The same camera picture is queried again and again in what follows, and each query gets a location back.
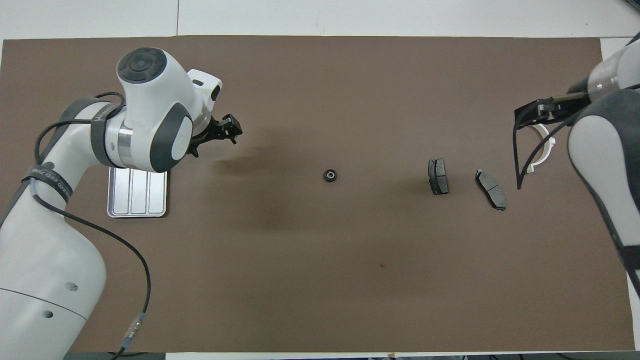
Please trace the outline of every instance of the screw hole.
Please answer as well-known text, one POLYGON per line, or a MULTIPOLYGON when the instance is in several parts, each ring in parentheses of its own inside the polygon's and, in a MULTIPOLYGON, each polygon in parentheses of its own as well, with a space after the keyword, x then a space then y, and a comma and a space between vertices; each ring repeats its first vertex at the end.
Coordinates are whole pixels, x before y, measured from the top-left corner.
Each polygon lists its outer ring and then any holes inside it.
POLYGON ((72 283, 72 282, 68 282, 65 284, 65 287, 67 288, 68 291, 77 291, 78 290, 78 285, 72 283))

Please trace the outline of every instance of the cable connector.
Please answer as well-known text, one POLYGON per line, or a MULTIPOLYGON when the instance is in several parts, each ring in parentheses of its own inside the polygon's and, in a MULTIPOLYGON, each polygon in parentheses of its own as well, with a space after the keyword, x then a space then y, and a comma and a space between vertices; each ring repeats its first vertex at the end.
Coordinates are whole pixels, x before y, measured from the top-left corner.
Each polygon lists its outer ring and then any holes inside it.
POLYGON ((140 313, 138 317, 131 322, 131 325, 127 329, 127 332, 124 334, 124 341, 122 342, 122 347, 127 350, 131 342, 136 337, 140 329, 142 328, 142 320, 145 319, 147 314, 140 313))

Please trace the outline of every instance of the small black bearing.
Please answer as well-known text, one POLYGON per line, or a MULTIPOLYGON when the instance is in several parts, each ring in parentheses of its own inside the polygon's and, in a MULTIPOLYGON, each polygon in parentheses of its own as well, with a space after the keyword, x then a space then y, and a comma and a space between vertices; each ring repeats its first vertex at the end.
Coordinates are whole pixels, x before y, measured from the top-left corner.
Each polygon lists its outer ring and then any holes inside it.
POLYGON ((325 180, 327 183, 332 183, 332 182, 334 182, 337 178, 338 178, 338 173, 337 173, 334 169, 332 169, 332 168, 330 168, 329 170, 327 170, 327 171, 325 171, 325 172, 324 172, 324 180, 325 180))

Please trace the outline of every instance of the black cable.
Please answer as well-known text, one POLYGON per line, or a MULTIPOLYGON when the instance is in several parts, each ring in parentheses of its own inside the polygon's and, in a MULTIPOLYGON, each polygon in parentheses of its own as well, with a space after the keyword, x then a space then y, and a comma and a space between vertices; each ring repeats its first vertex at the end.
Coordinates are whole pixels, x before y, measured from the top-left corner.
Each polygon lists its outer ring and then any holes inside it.
POLYGON ((518 189, 522 186, 522 179, 520 178, 520 164, 518 163, 518 136, 517 131, 522 119, 526 115, 528 115, 531 111, 535 110, 538 107, 538 102, 534 102, 533 104, 524 108, 516 117, 513 124, 513 133, 512 133, 512 141, 513 141, 513 163, 516 168, 516 184, 518 185, 518 189))
POLYGON ((47 128, 44 129, 36 139, 36 146, 33 151, 33 157, 37 165, 42 165, 42 155, 40 154, 40 143, 42 143, 42 138, 54 128, 57 129, 60 126, 72 125, 72 124, 91 124, 91 120, 64 120, 64 121, 59 121, 47 126, 47 128))
POLYGON ((114 352, 114 353, 111 353, 111 352, 110 352, 109 354, 114 355, 114 356, 111 358, 111 360, 116 360, 116 359, 118 359, 118 358, 122 355, 122 353, 124 352, 124 350, 125 350, 125 349, 124 349, 124 347, 121 347, 121 348, 120 348, 120 351, 118 351, 117 353, 116 353, 116 352, 114 352))
POLYGON ((38 195, 34 195, 33 198, 42 206, 44 206, 45 208, 58 213, 60 215, 63 215, 64 217, 67 217, 73 221, 79 222, 80 224, 86 225, 88 227, 91 227, 93 229, 96 229, 98 231, 101 231, 107 235, 109 235, 110 237, 118 240, 120 243, 122 243, 123 245, 125 245, 126 247, 129 248, 129 250, 133 251, 133 253, 138 257, 138 259, 140 259, 140 262, 142 263, 142 266, 144 266, 145 268, 145 275, 147 276, 147 296, 145 298, 145 305, 142 307, 142 312, 146 313, 147 312, 147 307, 149 305, 149 298, 151 297, 151 276, 149 274, 149 267, 147 266, 147 261, 145 260, 145 258, 142 256, 142 254, 140 254, 140 252, 133 246, 131 245, 127 240, 119 237, 118 235, 112 233, 111 231, 101 227, 100 225, 96 225, 90 221, 87 221, 83 218, 79 218, 73 214, 67 213, 64 210, 58 209, 55 206, 49 204, 48 202, 42 200, 38 195))
MULTIPOLYGON (((637 0, 627 0, 627 2, 629 3, 629 5, 633 6, 636 10, 640 12, 640 4, 638 3, 637 0)), ((630 45, 632 42, 635 42, 638 39, 640 39, 640 33, 637 33, 629 42, 627 42, 625 46, 630 45)))
MULTIPOLYGON (((109 354, 116 355, 115 352, 110 352, 110 351, 109 351, 109 354)), ((132 357, 132 356, 138 356, 138 355, 143 355, 143 354, 148 354, 148 352, 134 352, 134 353, 131 353, 131 354, 120 354, 119 356, 120 357, 132 357)))
POLYGON ((107 91, 107 92, 103 92, 101 94, 98 94, 96 96, 94 96, 95 98, 100 99, 101 97, 105 97, 105 96, 109 96, 109 95, 114 95, 120 98, 120 105, 118 105, 117 108, 115 108, 111 113, 109 113, 109 115, 107 115, 107 120, 114 117, 117 113, 120 112, 120 110, 122 110, 122 108, 127 104, 127 101, 124 99, 124 96, 122 96, 121 93, 119 92, 114 92, 114 91, 107 91))
POLYGON ((513 159, 516 167, 516 184, 518 185, 518 190, 522 187, 522 181, 524 179, 524 176, 527 173, 527 167, 529 167, 529 165, 533 162, 533 158, 536 156, 538 151, 540 151, 540 149, 542 149, 542 147, 545 146, 545 143, 549 141, 549 139, 551 139, 558 131, 562 130, 563 127, 571 124, 572 122, 575 122, 575 118, 579 113, 580 112, 577 112, 567 117, 564 121, 562 121, 562 123, 560 123, 560 125, 556 126, 555 129, 551 130, 549 135, 545 136, 542 139, 542 141, 540 141, 537 144, 536 148, 531 152, 531 154, 527 158, 527 161, 524 163, 524 166, 522 167, 521 170, 520 170, 520 165, 518 164, 518 146, 516 144, 518 140, 516 137, 516 131, 517 131, 519 120, 521 120, 522 118, 520 116, 518 116, 519 119, 516 118, 516 124, 513 126, 513 159))

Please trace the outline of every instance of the metal plate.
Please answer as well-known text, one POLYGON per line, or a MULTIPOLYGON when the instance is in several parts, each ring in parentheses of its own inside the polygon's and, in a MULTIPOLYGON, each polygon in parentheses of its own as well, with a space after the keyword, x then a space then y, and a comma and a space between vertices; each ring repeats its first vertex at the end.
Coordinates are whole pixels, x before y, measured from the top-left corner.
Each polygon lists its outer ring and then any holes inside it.
POLYGON ((167 174, 110 168, 107 214, 112 218, 163 216, 166 212, 167 174))

